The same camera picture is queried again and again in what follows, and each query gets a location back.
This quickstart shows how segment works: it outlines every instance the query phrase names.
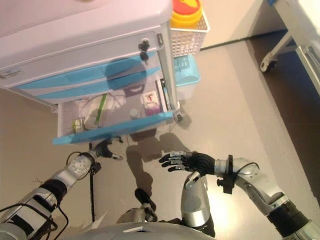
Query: open drawer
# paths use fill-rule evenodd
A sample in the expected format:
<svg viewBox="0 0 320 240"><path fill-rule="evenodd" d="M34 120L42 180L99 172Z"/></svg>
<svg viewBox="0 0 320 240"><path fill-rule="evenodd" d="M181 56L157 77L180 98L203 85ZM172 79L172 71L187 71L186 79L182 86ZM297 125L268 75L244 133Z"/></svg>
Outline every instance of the open drawer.
<svg viewBox="0 0 320 240"><path fill-rule="evenodd" d="M160 80L137 82L58 105L55 145L91 142L142 131L173 118Z"/></svg>

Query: blue drawer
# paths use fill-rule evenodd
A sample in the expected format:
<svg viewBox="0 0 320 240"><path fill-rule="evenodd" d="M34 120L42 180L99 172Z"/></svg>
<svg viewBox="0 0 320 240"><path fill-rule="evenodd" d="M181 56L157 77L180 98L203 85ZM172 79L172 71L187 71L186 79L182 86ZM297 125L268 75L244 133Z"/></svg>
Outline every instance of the blue drawer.
<svg viewBox="0 0 320 240"><path fill-rule="evenodd" d="M155 52L149 52L149 58L155 56ZM30 83L26 83L18 86L20 90L28 89L45 89L54 87L70 86L80 83L89 82L100 78L109 78L116 76L120 73L124 73L136 66L143 63L140 56L129 57L125 59L120 59L116 61L111 61L103 64L98 64L90 67L81 68L78 70L58 74L55 76L46 77L40 80L36 80Z"/></svg>
<svg viewBox="0 0 320 240"><path fill-rule="evenodd" d="M55 138L53 140L53 144L76 144L92 142L102 139L110 139L124 134L136 133L144 129L147 129L148 127L155 127L155 125L165 123L166 121L172 119L173 114L171 112L163 112L145 118L123 122L109 127L97 128L90 131L84 131L77 134L70 134L59 138Z"/></svg>
<svg viewBox="0 0 320 240"><path fill-rule="evenodd" d="M157 80L159 74L161 74L161 68L156 67L143 72L134 73L128 76L114 78L111 80L105 80L67 90L38 95L36 97L50 102L52 104L59 104L63 102L73 101L75 99L80 99L84 96L103 94L111 92L113 90L121 89L130 84L146 80L148 77L154 78L155 81Z"/></svg>

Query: keyhole lock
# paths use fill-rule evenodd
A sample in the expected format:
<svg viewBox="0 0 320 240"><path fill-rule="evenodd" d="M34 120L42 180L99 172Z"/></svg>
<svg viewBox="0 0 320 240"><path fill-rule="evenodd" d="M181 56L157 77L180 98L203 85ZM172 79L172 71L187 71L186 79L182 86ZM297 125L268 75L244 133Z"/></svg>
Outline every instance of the keyhole lock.
<svg viewBox="0 0 320 240"><path fill-rule="evenodd" d="M148 49L150 47L149 40L144 39L142 41L142 43L139 44L138 47L139 47L139 50L140 50L140 58L141 58L141 60L144 61L145 64L148 64L147 61L149 59L149 56L147 54L147 51L148 51Z"/></svg>

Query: red lid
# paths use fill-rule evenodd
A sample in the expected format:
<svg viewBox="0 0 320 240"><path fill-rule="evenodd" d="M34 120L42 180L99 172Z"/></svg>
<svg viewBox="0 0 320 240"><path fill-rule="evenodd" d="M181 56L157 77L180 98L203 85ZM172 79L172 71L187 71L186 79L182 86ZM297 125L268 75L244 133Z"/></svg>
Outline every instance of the red lid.
<svg viewBox="0 0 320 240"><path fill-rule="evenodd" d="M194 0L197 3L197 7L189 6L187 3L187 0L172 0L173 1L173 10L177 14L181 15L190 15L194 14L196 11L200 8L200 2L199 0Z"/></svg>

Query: cart wheel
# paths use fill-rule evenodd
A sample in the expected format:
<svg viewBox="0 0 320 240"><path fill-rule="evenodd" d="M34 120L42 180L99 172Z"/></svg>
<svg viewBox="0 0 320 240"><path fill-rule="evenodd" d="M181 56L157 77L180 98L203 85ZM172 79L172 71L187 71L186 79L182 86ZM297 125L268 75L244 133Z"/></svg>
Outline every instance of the cart wheel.
<svg viewBox="0 0 320 240"><path fill-rule="evenodd" d="M260 65L260 70L263 73L268 73L271 69L273 69L277 64L276 60L271 60L269 62L262 61Z"/></svg>

